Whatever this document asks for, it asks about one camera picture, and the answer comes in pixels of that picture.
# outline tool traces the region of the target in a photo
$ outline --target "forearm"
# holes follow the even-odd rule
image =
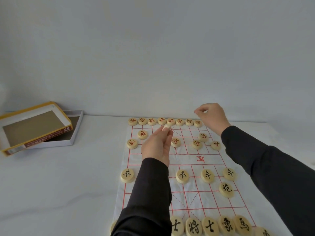
[[[251,176],[291,233],[310,235],[315,223],[315,171],[235,126],[221,137],[226,153]]]
[[[112,235],[170,235],[171,200],[167,166],[153,158],[144,159]]]

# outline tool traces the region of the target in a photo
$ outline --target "barcode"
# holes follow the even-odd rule
[[[14,153],[16,153],[16,152],[19,152],[19,151],[25,149],[25,148],[26,148],[26,147],[25,147],[24,145],[21,145],[21,146],[18,146],[18,147],[16,147],[16,148],[13,148],[13,149],[8,150],[8,152],[9,152],[10,154],[14,154]]]

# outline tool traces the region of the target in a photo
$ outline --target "open cardboard box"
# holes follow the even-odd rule
[[[43,143],[39,143],[37,145],[31,146],[28,149],[72,146],[76,138],[77,132],[79,131],[81,121],[83,119],[83,110],[75,110],[75,111],[65,110],[64,113],[70,119],[73,126],[73,130],[68,131],[62,135],[56,136],[54,138],[51,138]]]
[[[0,150],[10,156],[73,129],[54,102],[0,116]]]

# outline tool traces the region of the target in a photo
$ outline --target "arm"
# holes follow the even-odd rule
[[[250,175],[291,233],[311,235],[315,224],[315,171],[276,147],[231,126],[217,103],[204,104],[195,113],[221,136],[226,153]]]
[[[173,132],[162,129],[155,131],[142,145],[143,161],[128,205],[122,210],[112,236],[171,235],[168,153]]]

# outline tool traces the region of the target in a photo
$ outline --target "black character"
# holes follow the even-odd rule
[[[210,220],[208,220],[208,222],[209,222],[209,225],[206,226],[206,228],[209,228],[209,227],[210,227],[210,232],[213,232],[214,230],[211,228],[211,225],[213,225],[214,222],[211,223]]]
[[[180,222],[177,222],[177,219],[175,219],[175,224],[172,225],[172,227],[175,226],[175,229],[174,229],[175,231],[178,231],[178,229],[176,229],[176,226],[177,226],[178,224],[180,224]]]
[[[209,172],[206,170],[206,176],[210,179],[210,176],[212,176],[212,175],[209,174]]]
[[[231,176],[233,176],[233,174],[234,174],[234,172],[231,171],[230,169],[227,169],[227,172],[228,172],[228,174],[231,175]]]
[[[196,234],[198,234],[199,233],[198,225],[199,224],[197,224],[195,220],[192,220],[192,222],[190,222],[190,224],[188,224],[188,226],[190,227],[190,229],[189,229],[190,232],[192,232],[193,234],[196,232]]]
[[[185,177],[186,175],[185,175],[184,171],[182,171],[182,172],[181,172],[181,174],[180,174],[179,176],[181,176],[181,177],[182,177],[182,179],[184,179],[184,177]]]
[[[245,228],[247,231],[250,230],[247,224],[245,224],[243,218],[239,218],[239,221],[241,222],[241,228]]]
[[[123,174],[123,176],[126,176],[126,178],[127,178],[127,176],[131,176],[129,170],[127,170],[127,171]]]
[[[223,186],[223,189],[224,189],[224,191],[228,191],[228,192],[231,192],[232,190],[227,186],[227,184],[225,184],[224,186]]]
[[[229,221],[227,218],[224,218],[222,224],[225,225],[224,227],[226,228],[226,230],[227,230],[228,232],[230,232],[231,230],[233,230],[233,228],[232,228],[232,226],[231,226],[231,224],[230,224],[230,221]]]
[[[262,232],[262,234],[263,234],[264,236],[270,236],[270,234],[268,234],[267,230],[264,230],[264,231]]]

